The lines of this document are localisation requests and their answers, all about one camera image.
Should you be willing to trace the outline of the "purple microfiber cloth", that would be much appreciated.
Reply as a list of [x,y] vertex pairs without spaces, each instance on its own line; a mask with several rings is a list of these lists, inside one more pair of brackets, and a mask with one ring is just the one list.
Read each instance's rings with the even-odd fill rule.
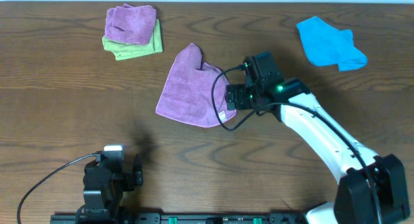
[[200,47],[190,43],[176,56],[156,106],[156,114],[178,122],[212,128],[237,115],[227,110],[225,76],[203,62]]

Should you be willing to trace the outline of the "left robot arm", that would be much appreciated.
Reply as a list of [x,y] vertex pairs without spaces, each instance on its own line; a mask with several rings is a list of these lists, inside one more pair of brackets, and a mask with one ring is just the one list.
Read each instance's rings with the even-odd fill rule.
[[121,153],[100,153],[87,163],[83,176],[82,211],[77,211],[76,223],[134,223],[136,217],[120,205],[125,192],[143,185],[142,163],[134,156],[132,169],[124,170]]

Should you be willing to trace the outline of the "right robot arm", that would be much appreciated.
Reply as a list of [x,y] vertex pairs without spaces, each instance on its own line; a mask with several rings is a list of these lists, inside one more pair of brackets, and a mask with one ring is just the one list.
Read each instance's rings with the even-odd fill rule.
[[333,174],[333,202],[304,214],[307,223],[398,223],[410,215],[405,169],[393,154],[379,156],[344,130],[299,79],[226,88],[230,110],[269,111],[295,131]]

